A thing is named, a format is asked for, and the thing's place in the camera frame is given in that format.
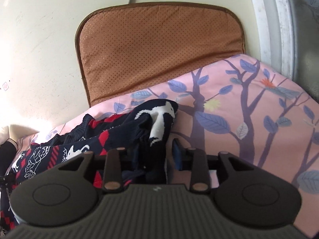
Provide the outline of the navy red patterned sweater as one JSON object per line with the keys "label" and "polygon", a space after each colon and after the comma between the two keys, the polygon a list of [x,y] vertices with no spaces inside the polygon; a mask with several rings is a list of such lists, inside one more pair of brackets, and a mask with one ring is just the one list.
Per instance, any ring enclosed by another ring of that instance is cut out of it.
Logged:
{"label": "navy red patterned sweater", "polygon": [[[118,147],[129,149],[122,172],[125,185],[131,183],[166,183],[166,143],[175,121],[178,104],[167,99],[146,101],[126,114],[113,114],[96,120],[90,114],[64,135],[55,135],[42,144],[31,144],[29,149],[15,156],[6,174],[1,176],[1,234],[17,226],[10,209],[9,197],[15,187],[37,174],[66,162],[81,153],[92,151],[99,156]],[[131,149],[144,148],[144,170],[134,170]]]}

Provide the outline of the pink floral bed sheet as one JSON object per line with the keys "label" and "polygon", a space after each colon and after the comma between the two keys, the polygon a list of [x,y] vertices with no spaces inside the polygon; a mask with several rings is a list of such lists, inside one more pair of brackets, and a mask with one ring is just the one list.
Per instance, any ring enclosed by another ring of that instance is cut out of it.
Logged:
{"label": "pink floral bed sheet", "polygon": [[296,226],[318,232],[318,103],[257,59],[234,56],[173,80],[101,102],[87,114],[112,120],[152,99],[178,104],[170,135],[208,154],[228,151],[293,184]]}

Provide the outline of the brown dotted cushion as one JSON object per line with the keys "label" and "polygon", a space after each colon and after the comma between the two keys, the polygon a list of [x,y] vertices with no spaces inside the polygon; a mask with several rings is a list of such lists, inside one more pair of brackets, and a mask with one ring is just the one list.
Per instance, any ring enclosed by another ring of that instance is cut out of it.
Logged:
{"label": "brown dotted cushion", "polygon": [[148,2],[99,9],[75,35],[89,106],[245,53],[244,29],[227,8]]}

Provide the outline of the white folded garment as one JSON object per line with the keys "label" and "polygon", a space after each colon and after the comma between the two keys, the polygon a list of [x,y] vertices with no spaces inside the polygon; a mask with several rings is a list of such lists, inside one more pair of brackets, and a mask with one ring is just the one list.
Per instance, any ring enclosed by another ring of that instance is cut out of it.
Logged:
{"label": "white folded garment", "polygon": [[38,133],[37,130],[30,127],[21,125],[9,125],[1,127],[1,145],[3,145],[8,139],[17,141],[20,138]]}

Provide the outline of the dark folded garment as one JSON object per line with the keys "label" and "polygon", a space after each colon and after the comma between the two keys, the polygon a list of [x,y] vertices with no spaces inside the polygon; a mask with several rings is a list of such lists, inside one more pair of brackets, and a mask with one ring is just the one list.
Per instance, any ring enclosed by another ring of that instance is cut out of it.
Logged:
{"label": "dark folded garment", "polygon": [[0,147],[0,176],[6,174],[7,169],[11,166],[17,153],[17,143],[8,139]]}

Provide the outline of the pink wall sticker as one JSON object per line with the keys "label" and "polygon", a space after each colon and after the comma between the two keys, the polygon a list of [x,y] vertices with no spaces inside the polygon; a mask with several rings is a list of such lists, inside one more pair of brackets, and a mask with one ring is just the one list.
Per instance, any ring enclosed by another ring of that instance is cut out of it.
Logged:
{"label": "pink wall sticker", "polygon": [[1,86],[1,90],[2,91],[7,91],[9,89],[9,85],[7,82],[3,83],[3,85]]}

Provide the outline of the white window frame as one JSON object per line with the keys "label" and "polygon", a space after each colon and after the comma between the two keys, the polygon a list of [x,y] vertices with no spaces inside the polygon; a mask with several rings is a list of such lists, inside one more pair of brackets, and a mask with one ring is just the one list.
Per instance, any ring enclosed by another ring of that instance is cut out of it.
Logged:
{"label": "white window frame", "polygon": [[251,0],[263,62],[318,100],[318,0]]}

